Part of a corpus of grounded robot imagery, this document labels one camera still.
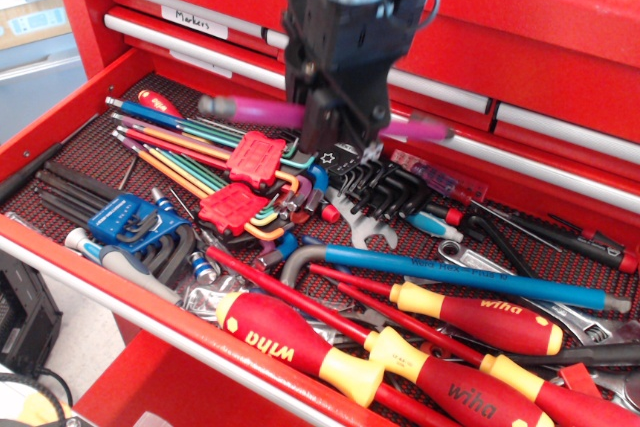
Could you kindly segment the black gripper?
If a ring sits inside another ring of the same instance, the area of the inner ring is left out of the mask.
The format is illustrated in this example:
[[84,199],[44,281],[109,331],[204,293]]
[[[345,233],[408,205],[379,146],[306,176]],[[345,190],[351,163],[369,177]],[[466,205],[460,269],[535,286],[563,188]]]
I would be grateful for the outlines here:
[[387,77],[405,56],[427,0],[287,0],[287,100],[304,107],[300,149],[362,153],[390,123]]

